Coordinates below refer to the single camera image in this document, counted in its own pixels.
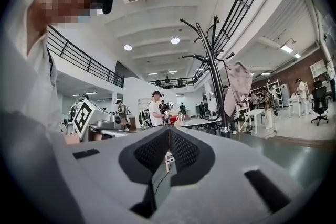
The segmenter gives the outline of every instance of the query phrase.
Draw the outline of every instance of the gray cloth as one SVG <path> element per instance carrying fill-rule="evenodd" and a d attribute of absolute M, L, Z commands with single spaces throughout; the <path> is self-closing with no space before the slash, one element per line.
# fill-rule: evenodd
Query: gray cloth
<path fill-rule="evenodd" d="M 226 66 L 230 87 L 224 100 L 224 111 L 231 117 L 236 103 L 242 102 L 250 94 L 252 76 L 250 71 L 241 62 L 228 63 Z"/>

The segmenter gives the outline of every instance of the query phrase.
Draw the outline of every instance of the black strap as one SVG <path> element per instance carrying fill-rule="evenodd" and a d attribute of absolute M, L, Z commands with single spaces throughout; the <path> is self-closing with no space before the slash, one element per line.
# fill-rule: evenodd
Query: black strap
<path fill-rule="evenodd" d="M 52 71 L 53 71 L 53 59 L 52 59 L 52 57 L 51 57 L 51 54 L 50 54 L 50 51 L 49 51 L 49 49 L 47 48 L 47 52 L 48 52 L 48 57 L 49 57 L 49 64 L 50 64 L 50 77 L 51 77 L 51 73 L 52 73 Z"/>

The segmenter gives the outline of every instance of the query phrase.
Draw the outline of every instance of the black slot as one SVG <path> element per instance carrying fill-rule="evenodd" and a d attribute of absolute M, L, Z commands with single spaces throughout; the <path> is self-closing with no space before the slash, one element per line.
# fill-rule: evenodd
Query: black slot
<path fill-rule="evenodd" d="M 290 199 L 260 170 L 248 171 L 244 175 L 273 214 L 290 203 Z"/>
<path fill-rule="evenodd" d="M 75 157 L 75 159 L 82 159 L 82 158 L 85 158 L 85 157 L 96 155 L 98 153 L 99 153 L 99 150 L 97 150 L 95 148 L 92 148 L 92 149 L 87 150 L 87 151 L 75 152 L 75 153 L 73 153 L 73 156 Z"/>

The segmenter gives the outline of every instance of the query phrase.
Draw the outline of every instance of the cable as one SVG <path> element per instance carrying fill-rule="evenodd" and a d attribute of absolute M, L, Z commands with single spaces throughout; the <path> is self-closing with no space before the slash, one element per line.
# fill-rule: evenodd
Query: cable
<path fill-rule="evenodd" d="M 165 177 L 169 174 L 170 166 L 171 166 L 171 164 L 169 163 L 169 170 L 168 170 L 168 172 L 166 173 L 166 175 L 161 179 L 161 181 L 159 182 L 159 184 L 157 185 L 156 190 L 155 190 L 155 192 L 154 192 L 154 195 L 158 192 L 157 190 L 158 190 L 159 185 L 161 184 L 161 182 L 162 182 L 162 181 L 165 179 Z"/>

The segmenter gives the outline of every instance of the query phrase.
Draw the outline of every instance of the table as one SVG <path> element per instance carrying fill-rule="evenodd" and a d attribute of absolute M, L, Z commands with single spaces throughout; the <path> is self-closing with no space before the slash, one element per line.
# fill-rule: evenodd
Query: table
<path fill-rule="evenodd" d="M 291 117 L 291 107 L 293 107 L 293 113 L 294 113 L 294 105 L 298 105 L 299 108 L 299 117 L 301 117 L 301 109 L 300 109 L 300 97 L 299 96 L 292 96 L 291 98 L 288 98 L 288 108 L 289 108 L 289 117 Z"/>
<path fill-rule="evenodd" d="M 208 121 L 206 119 L 191 119 L 189 121 L 175 121 L 174 126 L 175 127 L 193 127 L 193 126 L 198 126 L 198 125 L 208 125 L 208 124 L 213 124 L 217 122 L 221 122 L 222 117 L 219 117 L 218 120 L 216 121 Z"/>
<path fill-rule="evenodd" d="M 257 116 L 265 112 L 265 109 L 253 109 L 250 111 L 250 116 L 254 116 L 254 131 L 255 134 L 258 133 L 258 120 Z M 248 117 L 248 112 L 244 113 L 244 117 Z"/>

